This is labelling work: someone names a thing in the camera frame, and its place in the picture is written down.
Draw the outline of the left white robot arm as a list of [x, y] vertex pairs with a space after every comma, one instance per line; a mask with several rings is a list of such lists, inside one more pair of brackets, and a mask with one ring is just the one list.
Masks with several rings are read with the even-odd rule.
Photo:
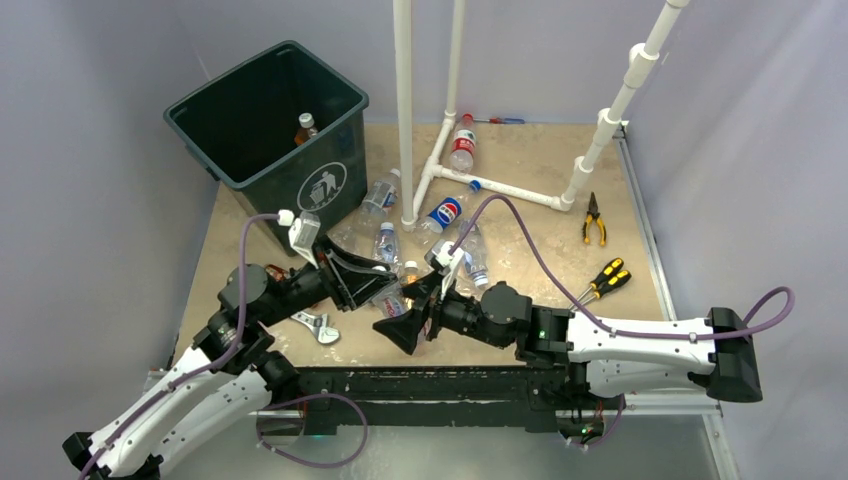
[[219, 308], [164, 376], [126, 412], [62, 448], [82, 479], [160, 479], [187, 453], [255, 410], [311, 401], [301, 372], [272, 350], [269, 327], [330, 299], [354, 311], [398, 284], [391, 269], [326, 237], [283, 275], [241, 263]]

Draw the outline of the clear bottle front edge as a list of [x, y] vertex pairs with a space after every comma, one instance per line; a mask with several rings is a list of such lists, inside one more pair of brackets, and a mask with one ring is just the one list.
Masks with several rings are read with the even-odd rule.
[[374, 323], [401, 317], [409, 312], [415, 313], [413, 309], [414, 300], [403, 295], [402, 287], [399, 284], [387, 287], [378, 293], [371, 300], [371, 304], [380, 314], [380, 317]]

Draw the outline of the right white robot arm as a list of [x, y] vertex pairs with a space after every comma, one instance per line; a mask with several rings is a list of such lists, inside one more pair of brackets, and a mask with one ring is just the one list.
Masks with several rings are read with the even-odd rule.
[[564, 399], [584, 407], [597, 397], [661, 389], [701, 389], [719, 401], [763, 398], [751, 336], [731, 309], [714, 307], [704, 318], [645, 322], [590, 318], [544, 307], [500, 281], [476, 299], [445, 287], [432, 273], [404, 287], [411, 310], [374, 323], [404, 353], [443, 329], [497, 348], [512, 347], [518, 361], [536, 369], [565, 369]]

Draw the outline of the small orange bottle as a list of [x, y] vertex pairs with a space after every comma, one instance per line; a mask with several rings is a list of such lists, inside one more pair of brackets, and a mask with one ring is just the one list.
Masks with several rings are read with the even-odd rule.
[[318, 135], [319, 130], [311, 113], [304, 112], [300, 114], [298, 117], [298, 123], [299, 128], [294, 136], [294, 142], [297, 146], [303, 145]]

